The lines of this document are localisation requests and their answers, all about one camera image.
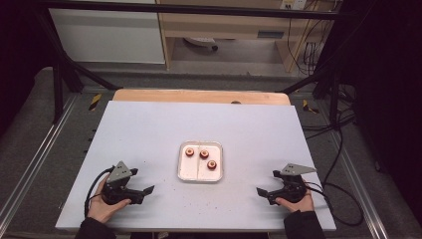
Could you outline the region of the light wooden table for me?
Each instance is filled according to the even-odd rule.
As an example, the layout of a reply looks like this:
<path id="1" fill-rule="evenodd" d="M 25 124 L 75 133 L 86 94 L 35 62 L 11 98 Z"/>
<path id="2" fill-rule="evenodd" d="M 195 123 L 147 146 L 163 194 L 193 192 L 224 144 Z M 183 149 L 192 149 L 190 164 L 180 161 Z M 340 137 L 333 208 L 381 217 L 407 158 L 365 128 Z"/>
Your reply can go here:
<path id="1" fill-rule="evenodd" d="M 239 105 L 289 106 L 289 97 L 281 93 L 199 91 L 199 90 L 155 90 L 120 89 L 112 98 L 120 102 L 167 102 Z"/>

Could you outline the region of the person's left hand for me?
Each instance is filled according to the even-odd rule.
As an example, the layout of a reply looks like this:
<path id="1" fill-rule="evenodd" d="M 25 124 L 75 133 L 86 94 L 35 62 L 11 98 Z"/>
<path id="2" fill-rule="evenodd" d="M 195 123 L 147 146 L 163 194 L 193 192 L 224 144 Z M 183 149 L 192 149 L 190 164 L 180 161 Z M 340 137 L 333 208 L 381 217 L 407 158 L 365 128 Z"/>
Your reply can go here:
<path id="1" fill-rule="evenodd" d="M 103 201 L 102 192 L 106 184 L 107 177 L 100 183 L 95 195 L 90 199 L 89 210 L 87 216 L 93 218 L 100 223 L 107 223 L 115 213 L 127 206 L 131 200 L 124 199 L 117 204 L 108 205 Z"/>

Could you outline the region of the aluminium floor rail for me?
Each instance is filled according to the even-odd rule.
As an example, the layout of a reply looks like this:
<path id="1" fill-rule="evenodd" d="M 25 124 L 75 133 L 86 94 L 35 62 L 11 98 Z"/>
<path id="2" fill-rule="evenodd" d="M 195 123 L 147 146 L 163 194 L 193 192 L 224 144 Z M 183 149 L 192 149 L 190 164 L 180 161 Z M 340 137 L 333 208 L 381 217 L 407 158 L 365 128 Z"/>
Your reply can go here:
<path id="1" fill-rule="evenodd" d="M 52 146 L 54 145 L 56 138 L 62 131 L 69 115 L 72 112 L 72 109 L 75 105 L 76 100 L 79 98 L 79 94 L 71 94 L 67 99 L 64 112 L 59 117 L 58 121 L 53 123 L 50 127 L 47 135 L 43 139 L 41 145 L 37 149 L 35 155 L 31 159 L 28 167 L 20 178 L 17 186 L 14 188 L 12 194 L 9 196 L 5 205 L 0 210 L 0 221 L 5 224 L 7 220 L 11 220 L 16 213 L 16 210 L 19 208 L 25 194 L 27 193 L 29 187 L 32 184 L 35 176 L 38 174 L 42 164 L 44 163 L 46 157 L 48 156 Z"/>
<path id="2" fill-rule="evenodd" d="M 375 209 L 374 203 L 372 202 L 361 177 L 351 161 L 351 157 L 343 144 L 340 132 L 332 131 L 330 135 L 333 143 L 338 148 L 339 161 L 345 171 L 346 178 L 350 184 L 353 194 L 362 208 L 363 216 L 372 238 L 388 239 L 388 233 L 384 224 Z"/>

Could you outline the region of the light wooden desk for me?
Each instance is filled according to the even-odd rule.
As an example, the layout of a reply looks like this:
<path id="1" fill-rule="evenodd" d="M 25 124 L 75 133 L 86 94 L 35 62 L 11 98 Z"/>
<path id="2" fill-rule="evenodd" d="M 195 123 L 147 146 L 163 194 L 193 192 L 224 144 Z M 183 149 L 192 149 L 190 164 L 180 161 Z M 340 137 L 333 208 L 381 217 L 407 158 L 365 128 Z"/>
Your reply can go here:
<path id="1" fill-rule="evenodd" d="M 158 4 L 281 9 L 282 0 L 155 0 Z M 335 0 L 307 0 L 304 10 L 332 13 Z M 166 61 L 171 60 L 174 38 L 263 39 L 276 43 L 285 70 L 292 72 L 306 42 L 323 41 L 330 31 L 326 20 L 160 13 Z"/>

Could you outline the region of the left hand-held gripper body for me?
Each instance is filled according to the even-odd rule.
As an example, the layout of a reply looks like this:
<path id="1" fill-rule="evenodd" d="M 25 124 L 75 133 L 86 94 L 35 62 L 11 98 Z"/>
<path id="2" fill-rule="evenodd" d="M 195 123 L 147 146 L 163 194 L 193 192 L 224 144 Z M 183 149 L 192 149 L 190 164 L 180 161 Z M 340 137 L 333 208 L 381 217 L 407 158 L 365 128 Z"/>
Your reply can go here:
<path id="1" fill-rule="evenodd" d="M 138 169 L 129 169 L 123 161 L 120 161 L 111 171 L 102 190 L 103 201 L 108 205 L 117 204 L 125 199 L 130 203 L 136 202 L 135 190 L 126 187 L 130 178 L 137 175 Z"/>

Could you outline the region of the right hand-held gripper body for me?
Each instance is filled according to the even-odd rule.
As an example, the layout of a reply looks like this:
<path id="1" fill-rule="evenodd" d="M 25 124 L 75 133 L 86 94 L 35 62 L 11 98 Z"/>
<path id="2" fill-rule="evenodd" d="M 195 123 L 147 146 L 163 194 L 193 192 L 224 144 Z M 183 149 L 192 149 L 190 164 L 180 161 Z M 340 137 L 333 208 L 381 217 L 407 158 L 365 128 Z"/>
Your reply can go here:
<path id="1" fill-rule="evenodd" d="M 316 172 L 313 167 L 288 163 L 282 170 L 274 170 L 273 176 L 283 181 L 282 193 L 278 197 L 296 203 L 302 200 L 307 191 L 302 175 Z"/>

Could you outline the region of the black metal frame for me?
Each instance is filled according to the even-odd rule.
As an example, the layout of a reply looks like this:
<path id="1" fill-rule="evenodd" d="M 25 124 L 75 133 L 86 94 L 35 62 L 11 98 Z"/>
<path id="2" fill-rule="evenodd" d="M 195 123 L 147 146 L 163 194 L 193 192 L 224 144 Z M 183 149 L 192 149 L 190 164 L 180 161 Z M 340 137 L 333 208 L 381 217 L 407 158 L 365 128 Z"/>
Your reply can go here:
<path id="1" fill-rule="evenodd" d="M 119 90 L 119 86 L 107 82 L 88 69 L 76 63 L 65 52 L 58 35 L 43 16 L 47 9 L 71 9 L 71 10 L 92 10 L 92 11 L 113 11 L 113 12 L 141 12 L 141 13 L 166 13 L 166 14 L 194 14 L 194 15 L 221 15 L 241 17 L 266 17 L 266 18 L 287 18 L 287 19 L 317 19 L 317 20 L 352 20 L 353 13 L 329 13 L 302 10 L 270 10 L 263 8 L 240 8 L 222 6 L 200 6 L 200 5 L 174 5 L 174 4 L 147 4 L 147 3 L 124 3 L 104 1 L 76 1 L 76 0 L 35 0 L 33 6 L 38 10 L 37 20 L 53 46 L 57 64 L 54 67 L 54 87 L 57 120 L 62 113 L 63 94 L 61 89 L 61 71 L 70 72 L 65 81 L 70 90 L 80 92 L 83 84 L 76 72 L 80 72 L 92 81 L 100 84 L 108 90 Z"/>

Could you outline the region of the white square tray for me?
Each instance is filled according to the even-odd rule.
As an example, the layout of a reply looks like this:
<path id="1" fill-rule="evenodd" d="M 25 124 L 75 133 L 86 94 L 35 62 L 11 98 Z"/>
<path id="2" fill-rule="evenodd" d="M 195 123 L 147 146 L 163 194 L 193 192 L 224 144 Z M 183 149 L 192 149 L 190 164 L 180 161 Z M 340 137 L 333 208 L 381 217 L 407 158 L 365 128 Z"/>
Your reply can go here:
<path id="1" fill-rule="evenodd" d="M 199 178 L 196 179 L 197 145 L 201 144 L 200 151 L 205 149 L 209 152 L 206 159 L 200 160 Z M 192 156 L 187 156 L 185 150 L 191 147 L 194 149 Z M 217 162 L 217 167 L 210 170 L 207 163 L 210 160 Z M 178 177 L 183 181 L 198 183 L 214 183 L 223 177 L 223 147 L 216 141 L 185 141 L 180 145 L 178 157 Z"/>

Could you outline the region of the white chair base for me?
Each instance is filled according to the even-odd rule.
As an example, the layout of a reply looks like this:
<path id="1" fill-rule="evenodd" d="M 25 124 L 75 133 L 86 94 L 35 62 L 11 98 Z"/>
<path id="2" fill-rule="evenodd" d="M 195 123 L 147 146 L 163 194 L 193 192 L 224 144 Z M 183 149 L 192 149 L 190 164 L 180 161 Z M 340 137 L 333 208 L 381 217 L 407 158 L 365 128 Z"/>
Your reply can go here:
<path id="1" fill-rule="evenodd" d="M 212 51 L 218 50 L 218 46 L 212 38 L 185 38 L 185 41 L 195 46 L 209 48 Z"/>

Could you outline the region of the person's right hand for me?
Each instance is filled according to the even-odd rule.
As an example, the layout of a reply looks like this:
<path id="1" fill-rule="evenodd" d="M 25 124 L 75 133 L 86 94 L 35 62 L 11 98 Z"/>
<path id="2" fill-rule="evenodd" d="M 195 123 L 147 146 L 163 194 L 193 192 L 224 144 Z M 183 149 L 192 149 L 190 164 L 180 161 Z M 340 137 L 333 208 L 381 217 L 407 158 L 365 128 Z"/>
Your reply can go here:
<path id="1" fill-rule="evenodd" d="M 277 197 L 276 202 L 279 205 L 287 208 L 290 212 L 308 212 L 315 210 L 312 193 L 309 189 L 306 191 L 305 196 L 299 202 L 293 203 L 282 197 Z"/>

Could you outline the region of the white cabinet panel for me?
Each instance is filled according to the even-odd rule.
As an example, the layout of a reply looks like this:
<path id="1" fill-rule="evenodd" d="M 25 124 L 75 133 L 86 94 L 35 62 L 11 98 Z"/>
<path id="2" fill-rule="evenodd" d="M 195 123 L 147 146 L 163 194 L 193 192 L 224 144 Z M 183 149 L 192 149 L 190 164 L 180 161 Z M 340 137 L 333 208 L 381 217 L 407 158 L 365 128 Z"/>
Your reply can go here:
<path id="1" fill-rule="evenodd" d="M 51 9 L 50 14 L 74 61 L 165 63 L 156 13 Z"/>

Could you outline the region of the white power strip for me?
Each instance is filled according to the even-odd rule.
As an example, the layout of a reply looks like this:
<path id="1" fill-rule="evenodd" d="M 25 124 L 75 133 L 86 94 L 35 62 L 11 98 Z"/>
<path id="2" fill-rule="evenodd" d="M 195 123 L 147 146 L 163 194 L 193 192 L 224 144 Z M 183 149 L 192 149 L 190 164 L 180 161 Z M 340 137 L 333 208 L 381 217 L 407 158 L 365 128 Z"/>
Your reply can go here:
<path id="1" fill-rule="evenodd" d="M 282 0 L 281 9 L 286 10 L 304 10 L 307 0 Z"/>

